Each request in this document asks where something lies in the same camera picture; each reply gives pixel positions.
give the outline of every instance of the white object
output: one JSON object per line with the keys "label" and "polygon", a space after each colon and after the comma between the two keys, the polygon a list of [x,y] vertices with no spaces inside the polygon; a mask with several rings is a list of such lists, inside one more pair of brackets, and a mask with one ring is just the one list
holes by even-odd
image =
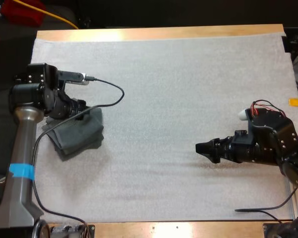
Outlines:
{"label": "white object", "polygon": [[247,115],[246,115],[246,111],[245,111],[245,109],[239,112],[239,114],[238,114],[238,118],[239,118],[240,120],[247,120]]}

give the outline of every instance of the yellow cable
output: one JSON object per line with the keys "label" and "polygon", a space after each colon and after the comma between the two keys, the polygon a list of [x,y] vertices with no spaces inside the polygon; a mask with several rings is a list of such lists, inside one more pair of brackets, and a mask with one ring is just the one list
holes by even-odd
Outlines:
{"label": "yellow cable", "polygon": [[40,12],[42,12],[42,13],[44,13],[44,14],[46,14],[46,15],[49,15],[49,16],[51,16],[51,17],[57,18],[57,19],[59,19],[59,20],[61,20],[61,21],[64,21],[64,22],[68,23],[69,25],[71,25],[72,27],[74,27],[75,29],[78,29],[78,27],[75,26],[73,23],[71,23],[70,21],[68,21],[68,20],[66,20],[66,19],[64,19],[64,18],[62,18],[62,17],[60,17],[60,16],[54,15],[54,14],[48,12],[48,11],[39,9],[39,8],[37,8],[37,7],[34,7],[34,6],[32,6],[32,5],[29,5],[29,4],[27,4],[27,3],[25,3],[25,2],[22,2],[22,1],[20,1],[20,0],[13,0],[13,1],[15,1],[15,2],[17,2],[17,3],[19,3],[19,4],[23,5],[23,6],[27,6],[27,7],[31,8],[31,9],[34,9],[34,10],[36,10],[36,11],[40,11]]}

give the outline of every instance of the wooden board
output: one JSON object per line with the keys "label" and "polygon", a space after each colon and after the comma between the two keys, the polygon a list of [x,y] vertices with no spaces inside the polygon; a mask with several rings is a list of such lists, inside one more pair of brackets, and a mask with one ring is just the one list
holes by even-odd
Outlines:
{"label": "wooden board", "polygon": [[166,38],[192,38],[213,36],[244,36],[283,32],[281,24],[194,26],[164,28],[87,29],[38,31],[37,38],[49,41],[129,41]]}
{"label": "wooden board", "polygon": [[[49,41],[130,41],[283,32],[281,24],[38,31]],[[96,238],[263,238],[264,221],[94,223]]]}

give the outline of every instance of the red object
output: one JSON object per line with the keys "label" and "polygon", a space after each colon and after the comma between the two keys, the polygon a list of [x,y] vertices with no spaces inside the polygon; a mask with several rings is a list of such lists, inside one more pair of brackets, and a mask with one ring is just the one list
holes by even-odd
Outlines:
{"label": "red object", "polygon": [[[21,0],[24,3],[35,6],[42,10],[45,10],[45,6],[40,0]],[[44,13],[33,10],[29,7],[23,6],[13,0],[5,0],[1,13],[8,19],[9,22],[38,27],[42,24]]]}

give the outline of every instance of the blue tape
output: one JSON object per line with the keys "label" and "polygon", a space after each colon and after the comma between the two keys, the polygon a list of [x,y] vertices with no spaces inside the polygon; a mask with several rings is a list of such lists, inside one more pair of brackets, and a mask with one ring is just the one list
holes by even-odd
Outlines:
{"label": "blue tape", "polygon": [[29,164],[10,164],[9,171],[13,178],[27,178],[34,180],[34,166]]}

